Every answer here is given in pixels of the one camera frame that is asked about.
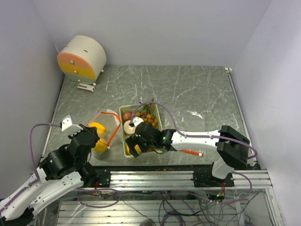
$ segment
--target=cable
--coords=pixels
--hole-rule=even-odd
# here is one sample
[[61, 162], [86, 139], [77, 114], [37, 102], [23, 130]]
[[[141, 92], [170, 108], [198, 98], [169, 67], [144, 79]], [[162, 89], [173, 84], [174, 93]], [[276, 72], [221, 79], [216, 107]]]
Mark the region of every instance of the cable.
[[32, 162], [32, 168], [33, 168], [33, 172], [36, 175], [37, 179], [33, 180], [32, 182], [30, 182], [28, 184], [28, 186], [23, 187], [19, 192], [17, 192], [15, 194], [14, 197], [12, 197], [5, 205], [2, 209], [0, 209], [0, 213], [2, 213], [14, 200], [16, 200], [17, 197], [19, 197], [27, 188], [31, 187], [32, 185], [38, 183], [40, 181], [40, 176], [38, 174], [37, 168], [36, 168], [36, 164], [34, 162], [34, 157], [33, 157], [33, 151], [32, 151], [32, 132], [33, 130], [38, 127], [38, 126], [53, 126], [53, 127], [61, 127], [61, 125], [59, 124], [53, 124], [53, 123], [39, 123], [34, 125], [29, 133], [29, 149], [30, 149], [30, 154], [31, 154], [31, 162]]
[[145, 218], [147, 218], [147, 219], [149, 219], [155, 226], [157, 226], [156, 224], [155, 224], [155, 222], [152, 220], [152, 219], [150, 219], [149, 217], [147, 217], [146, 215], [144, 215], [144, 214], [142, 214], [142, 213], [140, 213], [136, 208], [134, 208], [134, 207], [132, 207], [132, 206], [130, 206], [129, 204], [126, 204], [126, 202], [124, 201], [124, 200], [122, 200], [123, 202], [124, 202], [124, 204], [125, 205], [127, 205], [128, 207], [130, 207], [130, 208], [132, 208], [132, 209], [134, 209], [137, 213], [139, 213], [140, 215], [142, 215], [142, 216], [144, 216]]
[[33, 130], [38, 127], [38, 126], [54, 126], [54, 127], [61, 127], [61, 125], [59, 124], [53, 124], [53, 123], [39, 123], [34, 125], [30, 132], [29, 132], [29, 149], [30, 149], [30, 154], [31, 154], [31, 161], [32, 161], [32, 168], [33, 168], [33, 172], [37, 177], [37, 180], [40, 180], [40, 176], [38, 174], [37, 168], [36, 168], [36, 163], [34, 162], [34, 157], [33, 157], [33, 151], [32, 151], [32, 132]]
[[[235, 209], [236, 210], [236, 208], [235, 207], [233, 207], [233, 206], [231, 206], [231, 205], [226, 205], [226, 206], [229, 206], [229, 207], [231, 207], [232, 209]], [[246, 215], [245, 214], [245, 216], [247, 217], [247, 218], [249, 218], [249, 224], [252, 224], [252, 222], [251, 222], [251, 218], [248, 216], [248, 215]]]
[[230, 201], [230, 202], [216, 202], [216, 201], [213, 201], [213, 200], [208, 199], [207, 197], [203, 197], [203, 196], [200, 196], [200, 195], [198, 195], [198, 194], [195, 194], [195, 193], [193, 193], [193, 192], [189, 192], [189, 193], [192, 194], [192, 195], [194, 195], [194, 196], [196, 196], [196, 197], [199, 197], [199, 198], [201, 198], [201, 199], [207, 200], [207, 201], [209, 201], [209, 202], [211, 202], [211, 203], [216, 203], [216, 204], [220, 204], [220, 205], [233, 204], [233, 203], [239, 202], [239, 201], [241, 201], [241, 200], [244, 200], [244, 199], [245, 199], [246, 197], [248, 197], [249, 194], [251, 194], [252, 191], [253, 191], [253, 185], [252, 185], [252, 182], [251, 182], [251, 180], [250, 180], [246, 175], [244, 175], [244, 174], [242, 174], [242, 173], [235, 172], [235, 171], [232, 171], [232, 173], [241, 175], [242, 177], [246, 178], [246, 179], [249, 181], [249, 183], [250, 183], [250, 189], [249, 189], [249, 192], [247, 193], [247, 195], [245, 195], [245, 196], [243, 196], [243, 197], [241, 197], [241, 198], [239, 198], [239, 199]]
[[218, 220], [218, 221], [223, 220], [223, 216], [222, 216], [222, 218], [220, 218], [220, 215], [221, 215], [221, 211], [222, 211], [222, 207], [223, 207], [223, 206], [222, 206], [221, 209], [220, 209], [220, 213], [219, 213], [218, 218], [215, 217], [215, 208], [216, 208], [216, 205], [217, 205], [217, 204], [215, 204], [215, 206], [214, 206], [214, 213], [213, 213], [213, 215], [212, 215], [212, 213], [209, 212], [209, 209], [206, 209], [207, 215], [211, 216], [211, 217], [214, 219], [214, 223], [215, 223], [215, 220]]
[[240, 145], [242, 145], [242, 146], [245, 146], [245, 147], [247, 147], [247, 148], [253, 150], [253, 151], [254, 151], [254, 155], [248, 157], [248, 159], [252, 159], [252, 158], [254, 158], [254, 157], [256, 157], [256, 156], [258, 155], [258, 152], [257, 152], [257, 150], [256, 150], [254, 147], [252, 147], [252, 146], [250, 146], [250, 145], [248, 145], [248, 144], [246, 144], [246, 143], [244, 143], [244, 142], [242, 142], [242, 141], [240, 141], [240, 140], [232, 139], [232, 138], [230, 138], [230, 137], [223, 137], [223, 136], [216, 136], [216, 135], [212, 135], [212, 136], [211, 136], [211, 135], [189, 135], [189, 134], [184, 134], [184, 133], [181, 132], [181, 131], [179, 130], [179, 128], [177, 127], [177, 124], [176, 124], [176, 122], [175, 122], [175, 119], [174, 119], [172, 113], [171, 113], [164, 105], [162, 105], [162, 104], [160, 104], [160, 103], [157, 103], [157, 102], [145, 102], [145, 103], [142, 103], [142, 104], [138, 105], [138, 106], [135, 108], [135, 110], [134, 110], [134, 112], [133, 112], [133, 114], [132, 114], [131, 122], [133, 122], [133, 118], [134, 118], [135, 113], [136, 113], [136, 111], [138, 110], [138, 108], [141, 107], [142, 105], [145, 105], [145, 104], [157, 104], [157, 105], [163, 107], [163, 108], [167, 111], [167, 113], [170, 115], [170, 117], [171, 117], [171, 119], [172, 119], [172, 121], [173, 121], [173, 124], [174, 124], [174, 129], [175, 129], [180, 135], [182, 135], [182, 136], [184, 136], [184, 137], [198, 137], [198, 138], [217, 138], [217, 139], [224, 139], [224, 140], [228, 140], [228, 141], [232, 141], [232, 142], [238, 143], [238, 144], [240, 144]]
[[246, 207], [249, 205], [250, 201], [251, 201], [253, 198], [255, 198], [258, 194], [259, 194], [259, 193], [256, 193], [256, 194], [255, 194], [255, 195], [247, 202], [246, 206], [241, 210], [241, 212], [238, 213], [238, 214], [240, 214], [239, 219], [238, 219], [238, 223], [239, 223], [239, 220], [240, 220], [240, 217], [241, 217], [242, 212], [245, 211], [245, 209], [246, 209]]
[[166, 221], [169, 217], [175, 217], [175, 218], [177, 218], [177, 220], [179, 221], [179, 226], [186, 226], [185, 221], [183, 220], [183, 218], [182, 218], [180, 215], [177, 215], [176, 213], [173, 214], [173, 212], [171, 212], [170, 214], [169, 214], [169, 213], [166, 213], [166, 214], [163, 216], [163, 219], [162, 219], [162, 226], [164, 226], [165, 221]]
[[[213, 225], [215, 225], [215, 226], [218, 225], [218, 224], [214, 224], [213, 222], [211, 222], [211, 221], [207, 218], [206, 214], [204, 213], [204, 210], [207, 210], [208, 208], [211, 207], [210, 205], [209, 205], [206, 209], [204, 209], [204, 210], [202, 209], [202, 206], [200, 205], [201, 210], [200, 210], [200, 211], [197, 211], [197, 212], [194, 212], [194, 210], [190, 207], [190, 205], [189, 205], [187, 202], [185, 202], [182, 198], [176, 197], [176, 196], [174, 196], [174, 195], [171, 194], [171, 193], [168, 193], [167, 196], [166, 196], [165, 198], [163, 197], [162, 194], [161, 194], [161, 196], [162, 196], [162, 198], [163, 198], [161, 205], [163, 206], [163, 209], [165, 210], [166, 214], [168, 214], [168, 215], [177, 215], [177, 216], [186, 216], [186, 217], [196, 216], [196, 217], [198, 218], [199, 221], [203, 222], [203, 221], [198, 217], [198, 216], [202, 216], [201, 214], [198, 214], [199, 212], [202, 212], [203, 215], [204, 215], [204, 217], [205, 217], [205, 219], [208, 221], [208, 223], [213, 224]], [[193, 214], [182, 214], [182, 213], [180, 213], [179, 211], [175, 210], [174, 207], [167, 201], [167, 197], [168, 197], [168, 196], [173, 196], [173, 197], [175, 197], [175, 198], [180, 199], [184, 204], [186, 204], [186, 205], [190, 208], [190, 210], [193, 212]], [[166, 202], [169, 204], [169, 206], [173, 209], [173, 212], [167, 212], [167, 210], [166, 210], [165, 207], [164, 207], [164, 202], [165, 202], [165, 201], [166, 201]]]
[[223, 207], [224, 207], [224, 206], [221, 206], [220, 213], [218, 214], [217, 224], [220, 222], [220, 220], [223, 220], [223, 219], [224, 219], [224, 213], [223, 213], [223, 211], [222, 211], [222, 208], [223, 208]]
[[80, 204], [82, 204], [82, 205], [84, 205], [84, 206], [91, 207], [91, 208], [98, 208], [98, 209], [107, 208], [107, 207], [110, 207], [110, 206], [113, 206], [113, 205], [117, 204], [117, 203], [120, 201], [120, 199], [121, 199], [121, 193], [120, 193], [120, 191], [115, 190], [115, 189], [113, 189], [113, 188], [100, 188], [100, 189], [83, 189], [83, 188], [77, 188], [77, 190], [83, 191], [83, 192], [113, 191], [113, 192], [117, 192], [117, 193], [118, 193], [119, 196], [118, 196], [117, 201], [114, 202], [114, 203], [112, 203], [112, 204], [110, 204], [110, 205], [107, 205], [107, 206], [93, 206], [93, 205], [85, 204], [85, 203], [83, 203], [83, 202], [80, 200], [80, 197], [81, 197], [81, 195], [82, 195], [83, 193], [79, 193], [78, 199], [79, 199]]

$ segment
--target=yellow fruit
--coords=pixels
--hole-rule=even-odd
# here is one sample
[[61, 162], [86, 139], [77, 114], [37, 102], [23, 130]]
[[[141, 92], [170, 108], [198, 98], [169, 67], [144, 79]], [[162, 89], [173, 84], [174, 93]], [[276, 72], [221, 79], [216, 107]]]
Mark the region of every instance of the yellow fruit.
[[96, 152], [104, 152], [107, 150], [107, 145], [105, 145], [107, 141], [103, 138], [100, 138], [98, 142], [96, 143], [96, 146], [94, 147], [94, 151]]
[[[141, 153], [141, 149], [140, 149], [139, 145], [136, 145], [136, 146], [135, 146], [135, 149], [136, 149], [136, 151], [137, 151], [138, 154]], [[128, 154], [128, 155], [132, 155], [132, 154], [130, 153], [130, 148], [129, 148], [128, 146], [127, 146], [127, 154]]]
[[90, 127], [96, 127], [97, 128], [97, 134], [99, 137], [105, 137], [108, 133], [108, 130], [100, 123], [93, 122], [90, 124]]

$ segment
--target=small orange object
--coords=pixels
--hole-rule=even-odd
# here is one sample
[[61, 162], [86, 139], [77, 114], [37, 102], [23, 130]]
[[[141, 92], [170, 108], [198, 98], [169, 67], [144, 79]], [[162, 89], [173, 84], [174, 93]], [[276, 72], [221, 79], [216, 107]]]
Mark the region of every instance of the small orange object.
[[194, 152], [194, 151], [187, 150], [187, 149], [182, 149], [181, 151], [182, 151], [182, 152], [189, 153], [189, 154], [195, 154], [195, 155], [202, 154], [202, 153], [200, 153], [200, 152]]

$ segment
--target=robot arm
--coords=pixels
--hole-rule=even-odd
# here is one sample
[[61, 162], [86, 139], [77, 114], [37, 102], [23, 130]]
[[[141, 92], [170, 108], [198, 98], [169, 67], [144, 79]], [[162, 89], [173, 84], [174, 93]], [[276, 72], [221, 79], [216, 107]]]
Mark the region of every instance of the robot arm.
[[[135, 133], [126, 139], [130, 153], [136, 158], [138, 153], [135, 146], [139, 145], [142, 152], [150, 147], [156, 151], [168, 152], [182, 149], [217, 151], [220, 158], [212, 165], [212, 176], [217, 179], [225, 179], [234, 170], [244, 170], [247, 167], [248, 148], [235, 142], [217, 138], [186, 137], [175, 129], [159, 131], [141, 119], [133, 119], [136, 127]], [[222, 126], [220, 130], [211, 132], [183, 132], [185, 135], [194, 136], [221, 136], [230, 137], [249, 144], [250, 141], [230, 126]]]
[[66, 116], [62, 131], [70, 144], [54, 150], [37, 168], [39, 178], [32, 175], [18, 190], [0, 202], [0, 221], [7, 226], [23, 226], [32, 221], [47, 205], [82, 186], [90, 186], [96, 173], [87, 157], [99, 137], [96, 128], [73, 124]]

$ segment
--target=plastic bag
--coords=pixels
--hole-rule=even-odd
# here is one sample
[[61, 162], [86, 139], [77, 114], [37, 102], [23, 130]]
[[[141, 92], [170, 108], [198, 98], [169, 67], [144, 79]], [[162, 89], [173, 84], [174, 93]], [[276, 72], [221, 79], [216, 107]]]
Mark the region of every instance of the plastic bag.
[[121, 120], [118, 114], [112, 110], [100, 111], [94, 118], [87, 122], [88, 127], [96, 127], [99, 140], [96, 146], [92, 149], [95, 157], [100, 155], [114, 144], [120, 126]]

